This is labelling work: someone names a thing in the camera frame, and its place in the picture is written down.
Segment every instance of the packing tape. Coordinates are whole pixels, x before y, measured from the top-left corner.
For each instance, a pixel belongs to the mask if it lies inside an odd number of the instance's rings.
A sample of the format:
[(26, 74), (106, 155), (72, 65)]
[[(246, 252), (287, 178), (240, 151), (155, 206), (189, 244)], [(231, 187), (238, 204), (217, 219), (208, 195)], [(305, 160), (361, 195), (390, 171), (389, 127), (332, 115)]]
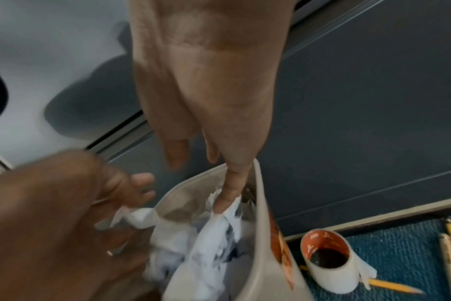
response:
[[(313, 279), (325, 290), (336, 294), (347, 294), (358, 286), (361, 278), (370, 290), (369, 278), (376, 278), (377, 271), (362, 260), (349, 243), (334, 231), (311, 230), (301, 239), (301, 254)], [(323, 268), (311, 262), (311, 257), (319, 249), (332, 249), (344, 255), (347, 261), (337, 268)]]

